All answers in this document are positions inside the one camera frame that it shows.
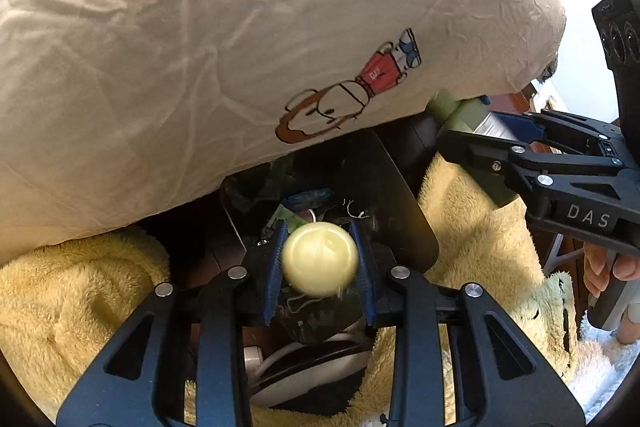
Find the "person's right hand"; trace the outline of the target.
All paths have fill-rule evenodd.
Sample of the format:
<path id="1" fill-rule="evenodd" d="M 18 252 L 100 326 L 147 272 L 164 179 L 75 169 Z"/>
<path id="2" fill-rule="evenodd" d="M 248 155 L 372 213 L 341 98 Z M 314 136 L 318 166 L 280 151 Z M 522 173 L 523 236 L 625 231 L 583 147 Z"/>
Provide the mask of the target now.
<path id="1" fill-rule="evenodd" d="M 585 243 L 584 245 L 584 283 L 593 297 L 598 298 L 608 288 L 612 277 L 630 282 L 638 280 L 640 274 L 639 259 L 619 254 L 612 265 L 608 264 L 608 254 L 604 247 Z"/>

